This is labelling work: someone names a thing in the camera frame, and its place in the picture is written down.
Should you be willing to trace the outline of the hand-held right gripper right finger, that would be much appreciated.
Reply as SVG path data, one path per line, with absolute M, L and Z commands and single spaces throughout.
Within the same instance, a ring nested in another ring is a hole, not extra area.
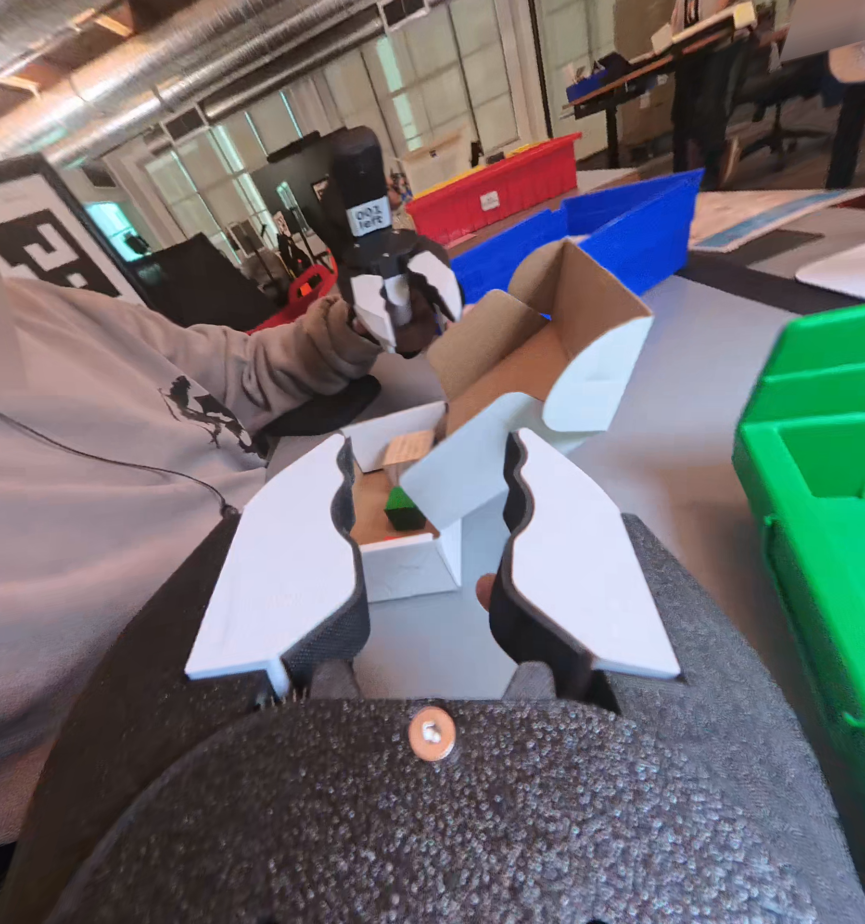
M 682 669 L 623 515 L 599 485 L 529 428 L 507 438 L 503 518 L 489 626 L 519 666 L 540 664 L 561 699 L 595 676 L 671 682 Z

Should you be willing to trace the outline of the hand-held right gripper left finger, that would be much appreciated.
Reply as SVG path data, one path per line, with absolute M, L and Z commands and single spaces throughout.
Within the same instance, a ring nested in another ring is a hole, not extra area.
M 315 670 L 351 663 L 369 639 L 361 554 L 352 537 L 355 465 L 334 434 L 245 506 L 184 672 L 191 681 L 263 673 L 277 698 Z

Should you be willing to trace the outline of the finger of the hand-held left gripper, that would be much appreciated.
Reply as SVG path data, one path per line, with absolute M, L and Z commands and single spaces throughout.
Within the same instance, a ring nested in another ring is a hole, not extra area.
M 361 324 L 388 353 L 396 352 L 394 323 L 380 275 L 363 273 L 350 278 L 351 305 Z
M 407 283 L 441 319 L 461 320 L 464 297 L 461 285 L 449 265 L 432 252 L 418 252 L 407 262 Z

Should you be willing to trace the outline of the white cardboard box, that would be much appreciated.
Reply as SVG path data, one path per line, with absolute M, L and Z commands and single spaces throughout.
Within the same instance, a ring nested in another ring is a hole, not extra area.
M 606 432 L 652 326 L 643 301 L 571 239 L 535 250 L 427 353 L 445 399 L 343 429 L 357 465 L 352 531 L 368 600 L 458 590 L 462 521 L 506 488 L 508 433 L 529 428 L 565 456 Z M 382 470 L 395 436 L 435 431 L 404 475 L 426 529 L 392 530 Z M 372 538 L 399 539 L 372 544 Z

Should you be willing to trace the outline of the green wooden cube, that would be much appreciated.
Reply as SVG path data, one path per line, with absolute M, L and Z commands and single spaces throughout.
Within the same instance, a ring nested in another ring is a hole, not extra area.
M 426 529 L 427 518 L 400 486 L 393 487 L 386 498 L 383 513 L 397 533 L 412 533 Z

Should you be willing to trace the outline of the natural wood cube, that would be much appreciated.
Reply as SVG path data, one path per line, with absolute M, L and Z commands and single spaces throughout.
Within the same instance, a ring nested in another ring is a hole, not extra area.
M 402 476 L 430 454 L 435 442 L 434 430 L 404 433 L 393 438 L 382 457 L 382 470 L 391 487 L 399 486 Z

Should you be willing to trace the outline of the blue plastic bin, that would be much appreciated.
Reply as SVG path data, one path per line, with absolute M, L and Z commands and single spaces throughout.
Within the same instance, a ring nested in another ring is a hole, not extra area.
M 686 263 L 702 170 L 676 173 L 566 198 L 451 259 L 467 306 L 491 290 L 508 292 L 535 250 L 569 238 L 635 295 Z

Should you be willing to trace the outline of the person's left forearm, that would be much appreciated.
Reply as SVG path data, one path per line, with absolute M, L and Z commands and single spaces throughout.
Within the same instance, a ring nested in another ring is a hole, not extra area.
M 293 322 L 254 334 L 199 325 L 184 332 L 173 364 L 241 422 L 258 428 L 369 373 L 382 347 L 339 296 Z

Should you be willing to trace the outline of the person's left hand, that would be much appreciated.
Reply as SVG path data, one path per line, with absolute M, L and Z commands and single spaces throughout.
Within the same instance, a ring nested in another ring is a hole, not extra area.
M 411 318 L 394 329 L 395 352 L 405 359 L 425 352 L 442 335 L 447 321 L 439 302 L 430 300 L 428 293 L 414 285 L 409 293 Z

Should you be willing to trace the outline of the black screen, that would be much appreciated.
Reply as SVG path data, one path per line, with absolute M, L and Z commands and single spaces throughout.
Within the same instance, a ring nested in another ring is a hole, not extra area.
M 252 172 L 254 187 L 268 214 L 282 214 L 287 225 L 294 218 L 311 229 L 327 248 L 336 250 L 350 239 L 346 217 L 337 193 L 326 203 L 331 185 L 333 145 L 344 128 L 321 135 L 313 131 L 267 156 L 267 163 Z

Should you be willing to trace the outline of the red cart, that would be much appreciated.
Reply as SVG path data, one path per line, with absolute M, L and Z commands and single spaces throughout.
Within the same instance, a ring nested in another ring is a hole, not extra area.
M 338 278 L 338 271 L 334 261 L 327 267 L 316 262 L 298 277 L 292 280 L 288 287 L 288 298 L 285 306 L 264 322 L 247 331 L 254 334 L 259 331 L 283 326 L 303 316 L 307 309 L 321 297 L 330 295 Z

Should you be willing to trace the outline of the red plastic bin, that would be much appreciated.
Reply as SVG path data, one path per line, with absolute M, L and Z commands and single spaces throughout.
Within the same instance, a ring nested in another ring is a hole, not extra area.
M 415 230 L 450 245 L 577 187 L 575 132 L 516 149 L 431 188 L 407 204 Z

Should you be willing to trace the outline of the black mat pad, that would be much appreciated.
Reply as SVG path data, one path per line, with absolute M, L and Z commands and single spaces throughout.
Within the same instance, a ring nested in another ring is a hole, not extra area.
M 381 389 L 374 376 L 362 376 L 334 395 L 311 398 L 296 409 L 285 412 L 268 422 L 256 438 L 259 442 L 269 443 L 283 437 L 333 433 L 355 422 L 379 397 Z

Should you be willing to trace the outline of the black case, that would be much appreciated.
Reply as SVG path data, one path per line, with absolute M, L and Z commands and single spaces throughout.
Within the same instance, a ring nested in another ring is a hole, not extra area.
M 279 308 L 205 236 L 196 235 L 128 265 L 145 303 L 177 326 L 257 328 Z

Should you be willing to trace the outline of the person in grey sweatshirt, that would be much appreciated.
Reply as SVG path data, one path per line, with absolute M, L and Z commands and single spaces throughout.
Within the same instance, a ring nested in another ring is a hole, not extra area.
M 3 288 L 23 383 L 0 384 L 0 846 L 110 643 L 223 507 L 264 486 L 253 438 L 268 423 L 173 364 L 195 326 L 50 283 Z

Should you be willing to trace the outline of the green plastic bin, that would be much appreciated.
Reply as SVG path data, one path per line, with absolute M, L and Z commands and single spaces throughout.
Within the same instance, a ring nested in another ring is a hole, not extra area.
M 865 305 L 785 327 L 738 421 L 732 463 L 865 813 Z

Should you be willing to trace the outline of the dark standing desk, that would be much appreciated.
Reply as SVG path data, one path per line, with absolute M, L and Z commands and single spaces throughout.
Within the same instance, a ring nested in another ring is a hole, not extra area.
M 701 50 L 732 38 L 735 27 L 750 27 L 749 51 L 726 133 L 734 157 L 718 190 L 750 154 L 768 148 L 785 157 L 789 151 L 785 141 L 795 144 L 803 138 L 822 138 L 818 131 L 785 130 L 781 125 L 784 103 L 815 96 L 821 97 L 825 107 L 840 107 L 825 188 L 848 188 L 854 181 L 865 129 L 865 26 L 859 27 L 853 15 L 847 14 L 840 36 L 830 17 L 813 11 L 796 12 L 781 29 L 767 31 L 759 25 L 753 2 L 712 3 L 708 16 L 704 6 L 703 2 L 675 2 L 670 21 L 655 33 L 657 45 L 652 52 L 636 61 L 611 52 L 593 67 L 586 90 L 578 82 L 568 88 L 567 106 L 573 108 L 575 118 L 606 112 L 610 166 L 618 165 L 614 152 L 618 106 L 650 90 L 657 76 L 674 75 L 679 45 L 702 32 L 702 40 L 689 46 Z

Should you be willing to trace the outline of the black and white marker board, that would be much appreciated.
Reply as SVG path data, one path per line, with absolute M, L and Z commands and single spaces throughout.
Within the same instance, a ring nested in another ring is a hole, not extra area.
M 137 274 L 39 154 L 0 161 L 0 272 L 153 306 Z

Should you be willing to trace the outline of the white rounded object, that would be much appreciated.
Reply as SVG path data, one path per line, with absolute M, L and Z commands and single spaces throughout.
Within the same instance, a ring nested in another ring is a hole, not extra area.
M 865 243 L 801 267 L 796 280 L 865 301 Z

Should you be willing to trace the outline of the silver ventilation duct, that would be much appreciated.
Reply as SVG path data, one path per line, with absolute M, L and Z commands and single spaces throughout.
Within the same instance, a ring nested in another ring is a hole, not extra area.
M 76 167 L 277 57 L 382 24 L 378 2 L 196 2 L 1 117 L 0 161 Z

